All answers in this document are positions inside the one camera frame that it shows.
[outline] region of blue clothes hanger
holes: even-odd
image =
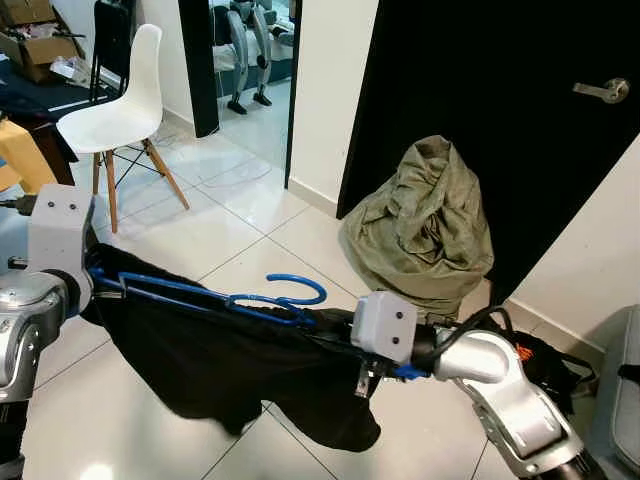
[[[166,297],[164,295],[159,295],[154,292],[149,292],[148,290],[145,290],[144,288],[140,288],[139,286],[129,285],[128,282],[134,281],[138,284],[146,283],[149,285],[157,285],[157,286],[171,288],[178,291],[196,293],[198,295],[203,295],[205,297],[212,297],[217,300],[223,301],[229,310],[241,312],[247,315],[251,315],[253,317],[261,318],[263,320],[269,320],[282,325],[301,325],[301,324],[313,325],[315,324],[315,320],[307,316],[304,310],[296,307],[296,305],[317,305],[319,303],[324,302],[327,299],[327,291],[324,289],[324,287],[322,287],[322,285],[308,278],[301,277],[298,275],[292,275],[289,273],[270,273],[269,275],[267,275],[266,278],[270,282],[277,281],[277,280],[285,280],[289,282],[300,283],[302,285],[307,285],[308,287],[313,288],[318,295],[315,298],[291,298],[291,297],[273,298],[273,297],[266,297],[263,295],[253,295],[248,293],[225,295],[223,293],[214,292],[213,290],[208,290],[206,288],[196,287],[194,285],[188,285],[181,282],[174,282],[172,280],[166,280],[164,278],[153,277],[150,275],[142,275],[139,273],[119,272],[118,281],[107,278],[102,268],[91,268],[89,269],[89,274],[93,278],[94,282],[96,282],[97,284],[101,284],[109,288],[122,291],[125,295],[127,293],[132,293],[145,298],[149,298],[157,302],[176,305],[183,308],[189,308],[191,310],[196,310],[199,312],[212,312],[212,310],[209,308],[202,307],[199,305],[194,305],[188,302],[183,302],[181,300],[176,300],[175,298]],[[268,313],[258,312],[237,303],[238,301],[242,301],[242,300],[252,300],[252,301],[258,301],[258,302],[270,303],[278,307],[285,308],[290,312],[293,312],[295,314],[295,317],[292,319],[284,319],[284,318],[276,317],[274,315],[269,315]]]

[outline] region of white chair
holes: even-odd
[[[111,230],[118,230],[116,182],[113,170],[113,151],[118,147],[142,142],[144,151],[158,173],[184,205],[189,204],[176,184],[171,172],[158,155],[149,137],[162,121],[162,98],[158,75],[158,55],[162,30],[155,25],[142,25],[131,47],[129,85],[124,95],[65,115],[58,121],[58,131],[71,149],[77,153],[93,153],[93,193],[98,193],[98,179],[102,153],[105,153]]]

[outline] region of door handle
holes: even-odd
[[[574,83],[573,91],[582,95],[598,97],[605,103],[620,103],[629,95],[630,85],[624,78],[612,78],[604,88],[594,87],[586,83]]]

